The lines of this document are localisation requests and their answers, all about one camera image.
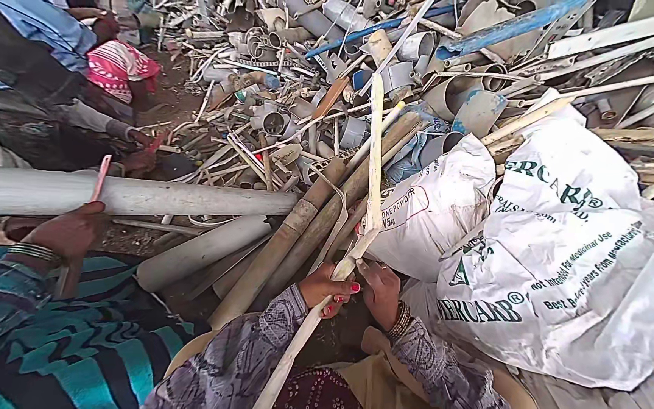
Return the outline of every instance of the pink and white cloth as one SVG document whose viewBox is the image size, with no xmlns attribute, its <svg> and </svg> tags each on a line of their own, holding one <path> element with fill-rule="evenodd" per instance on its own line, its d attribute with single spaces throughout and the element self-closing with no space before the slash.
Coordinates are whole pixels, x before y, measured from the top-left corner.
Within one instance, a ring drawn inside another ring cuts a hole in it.
<svg viewBox="0 0 654 409">
<path fill-rule="evenodd" d="M 156 91 L 157 62 L 135 47 L 119 40 L 111 40 L 87 53 L 87 79 L 105 91 L 130 104 L 133 100 L 128 81 L 145 80 L 149 92 Z"/>
</svg>

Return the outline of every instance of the white sack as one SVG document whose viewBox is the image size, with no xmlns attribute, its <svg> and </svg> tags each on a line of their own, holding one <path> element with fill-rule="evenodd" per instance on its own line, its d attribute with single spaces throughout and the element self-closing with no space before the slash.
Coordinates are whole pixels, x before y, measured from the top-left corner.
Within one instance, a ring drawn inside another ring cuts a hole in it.
<svg viewBox="0 0 654 409">
<path fill-rule="evenodd" d="M 433 163 L 398 183 L 382 202 L 382 229 L 368 253 L 393 269 L 435 283 L 439 259 L 488 214 L 495 164 L 467 135 Z M 365 219 L 358 227 L 364 234 Z"/>
<path fill-rule="evenodd" d="M 654 208 L 574 108 L 523 135 L 483 231 L 403 299 L 502 362 L 631 390 L 654 370 Z"/>
</svg>

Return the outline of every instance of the blue pipe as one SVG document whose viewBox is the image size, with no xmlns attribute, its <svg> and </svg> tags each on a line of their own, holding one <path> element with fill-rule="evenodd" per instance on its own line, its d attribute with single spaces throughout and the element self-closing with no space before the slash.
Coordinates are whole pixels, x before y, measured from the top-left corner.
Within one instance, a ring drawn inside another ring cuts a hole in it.
<svg viewBox="0 0 654 409">
<path fill-rule="evenodd" d="M 519 17 L 514 17 L 470 33 L 462 39 L 453 40 L 448 45 L 442 45 L 435 51 L 435 55 L 440 60 L 448 60 L 449 58 L 460 57 L 481 50 L 504 40 L 513 39 L 523 33 L 554 23 L 568 14 L 570 10 L 581 7 L 586 2 L 587 0 L 565 0 L 556 5 L 546 6 Z"/>
<path fill-rule="evenodd" d="M 430 17 L 435 17 L 437 15 L 441 14 L 446 14 L 450 13 L 453 11 L 453 6 L 446 6 L 446 7 L 436 7 L 434 9 L 428 10 L 423 18 L 430 18 Z M 376 25 L 371 25 L 370 27 L 360 30 L 360 31 L 355 31 L 354 33 L 350 33 L 347 35 L 347 38 L 345 39 L 346 42 L 351 42 L 352 40 L 356 40 L 360 37 L 367 36 L 369 34 L 374 33 L 377 30 L 380 30 L 381 28 L 396 28 L 400 26 L 400 22 L 403 21 L 406 17 L 402 18 L 396 18 L 395 20 L 388 20 L 388 21 L 383 21 L 382 23 L 377 23 Z M 331 42 L 329 44 L 325 44 L 322 47 L 317 47 L 314 50 L 308 51 L 304 57 L 305 58 L 312 58 L 317 54 L 322 54 L 325 51 L 330 51 L 334 50 L 337 47 L 342 45 L 342 40 L 336 40 L 334 42 Z"/>
</svg>

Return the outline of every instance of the large white pipe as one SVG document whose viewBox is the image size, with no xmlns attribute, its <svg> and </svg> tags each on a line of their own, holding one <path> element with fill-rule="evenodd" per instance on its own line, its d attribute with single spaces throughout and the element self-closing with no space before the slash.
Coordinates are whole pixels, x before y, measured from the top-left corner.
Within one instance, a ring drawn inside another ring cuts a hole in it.
<svg viewBox="0 0 654 409">
<path fill-rule="evenodd" d="M 0 215 L 59 215 L 92 195 L 96 172 L 0 167 Z M 293 193 L 105 178 L 100 200 L 111 215 L 287 215 Z"/>
<path fill-rule="evenodd" d="M 135 278 L 143 290 L 155 293 L 266 236 L 272 230 L 266 219 L 266 216 L 242 216 L 214 228 L 143 261 Z"/>
</svg>

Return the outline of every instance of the bangle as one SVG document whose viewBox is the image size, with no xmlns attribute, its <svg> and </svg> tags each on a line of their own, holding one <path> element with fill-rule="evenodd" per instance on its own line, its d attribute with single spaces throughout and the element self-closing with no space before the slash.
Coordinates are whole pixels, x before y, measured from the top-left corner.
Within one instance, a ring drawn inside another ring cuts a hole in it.
<svg viewBox="0 0 654 409">
<path fill-rule="evenodd" d="M 23 254 L 25 256 L 41 258 L 53 266 L 62 264 L 62 257 L 58 256 L 52 249 L 31 243 L 17 243 L 6 249 L 6 254 Z"/>
<path fill-rule="evenodd" d="M 397 340 L 403 338 L 412 322 L 413 317 L 411 316 L 411 307 L 402 301 L 398 301 L 397 319 L 392 328 L 385 333 L 385 336 L 390 340 L 390 343 L 397 342 Z"/>
</svg>

